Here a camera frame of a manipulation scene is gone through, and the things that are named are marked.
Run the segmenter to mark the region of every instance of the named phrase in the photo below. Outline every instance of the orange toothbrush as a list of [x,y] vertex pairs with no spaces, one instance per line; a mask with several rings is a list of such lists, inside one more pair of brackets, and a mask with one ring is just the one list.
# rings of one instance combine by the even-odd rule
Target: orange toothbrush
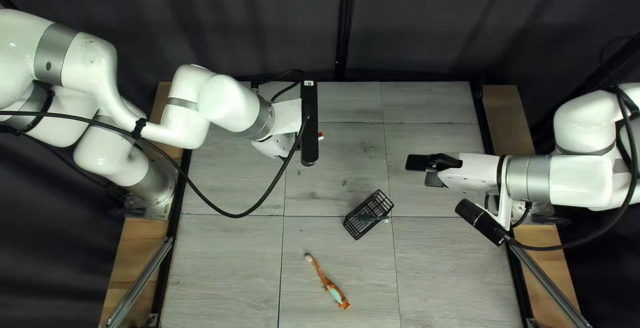
[[305,259],[309,263],[313,264],[314,267],[316,267],[318,275],[320,276],[320,280],[322,281],[322,284],[324,284],[324,291],[331,294],[333,299],[335,299],[335,301],[339,303],[338,308],[347,309],[350,306],[350,304],[347,302],[347,298],[345,298],[344,294],[342,294],[342,291],[340,291],[340,289],[336,287],[333,282],[331,282],[324,276],[322,269],[320,268],[314,257],[309,253],[305,253]]

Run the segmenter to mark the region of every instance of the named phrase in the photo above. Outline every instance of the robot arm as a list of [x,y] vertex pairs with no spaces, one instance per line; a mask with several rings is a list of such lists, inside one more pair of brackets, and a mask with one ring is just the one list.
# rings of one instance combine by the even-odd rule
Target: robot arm
[[[33,79],[90,94],[126,130],[138,117],[116,85],[116,49],[107,41],[36,16],[0,11],[0,109],[11,110]],[[266,102],[226,75],[183,65],[175,73],[160,124],[148,123],[143,137],[181,148],[198,148],[209,123],[252,140],[296,132],[300,99]]]
[[[310,167],[317,160],[317,97],[315,83],[305,81],[305,86],[308,83],[313,89],[303,90],[304,105],[303,99],[273,103],[231,77],[182,65],[173,77],[161,123],[146,122],[140,133],[153,141],[194,149],[203,144],[209,124],[215,123],[251,139],[260,152],[277,157],[292,149],[292,133],[300,130],[304,115],[307,122],[315,122],[305,125],[300,139],[306,148],[302,163]],[[10,9],[0,9],[2,110],[60,112],[128,131],[144,118],[118,93],[112,44]],[[0,115],[0,123],[54,146],[79,140],[74,160],[81,168],[122,186],[143,207],[166,216],[173,177],[149,161],[128,135],[50,116]]]
[[[621,88],[640,103],[640,84],[621,84]],[[593,211],[617,208],[630,184],[629,169],[616,147],[616,121],[620,119],[616,95],[596,91],[558,109],[554,119],[557,150],[551,155],[409,155],[406,168],[426,170],[427,186],[499,194],[497,215],[480,208],[507,230],[511,220],[519,217],[524,202]],[[640,136],[638,120],[632,121],[632,128],[638,132],[635,136]],[[624,129],[620,138],[628,150]],[[640,202],[638,192],[634,193],[632,204]]]

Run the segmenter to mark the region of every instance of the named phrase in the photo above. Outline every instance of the floor tile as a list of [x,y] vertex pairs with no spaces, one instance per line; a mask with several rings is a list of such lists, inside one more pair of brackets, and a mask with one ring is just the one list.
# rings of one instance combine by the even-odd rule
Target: floor tile
[[[262,96],[270,100],[274,94],[288,84],[287,82],[272,82],[260,86],[259,91]],[[299,97],[300,87],[297,86],[284,93],[278,98],[278,101]],[[319,82],[318,121],[381,123],[380,83]]]
[[371,193],[388,192],[381,123],[320,123],[325,138],[310,168],[299,155],[287,168],[285,215],[344,216]]
[[183,215],[162,327],[276,327],[283,217]]
[[[351,306],[324,292],[313,254]],[[285,217],[280,327],[400,327],[391,224],[355,241],[340,217]]]
[[[221,209],[240,213],[251,207],[269,187],[282,166],[253,147],[243,136],[211,124],[204,144],[193,151],[189,177],[200,191]],[[267,200],[254,215],[282,215],[285,177],[282,176]],[[218,213],[187,187],[183,213]]]
[[484,196],[424,185],[424,172],[404,169],[408,154],[483,153],[477,124],[385,123],[390,199],[394,217],[457,217],[462,199],[484,204]]
[[381,84],[385,123],[477,123],[468,82]]
[[393,220],[403,328],[522,325],[504,247],[461,218]]

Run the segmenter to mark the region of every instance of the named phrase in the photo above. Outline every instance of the silver joint ring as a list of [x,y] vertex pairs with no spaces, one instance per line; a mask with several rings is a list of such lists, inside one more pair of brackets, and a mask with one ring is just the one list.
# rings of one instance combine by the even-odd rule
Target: silver joint ring
[[273,111],[273,105],[267,102],[260,95],[257,95],[260,100],[260,110],[258,111],[258,117],[255,119],[251,127],[240,132],[244,137],[251,140],[264,139],[275,123],[275,111]]

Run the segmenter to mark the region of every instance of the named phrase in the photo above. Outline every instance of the black wire basket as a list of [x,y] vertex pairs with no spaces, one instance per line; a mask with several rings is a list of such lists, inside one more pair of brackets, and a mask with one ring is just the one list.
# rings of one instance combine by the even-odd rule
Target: black wire basket
[[369,195],[364,202],[344,217],[342,225],[355,240],[359,240],[367,234],[371,228],[380,223],[382,217],[386,217],[394,204],[381,190],[376,190]]

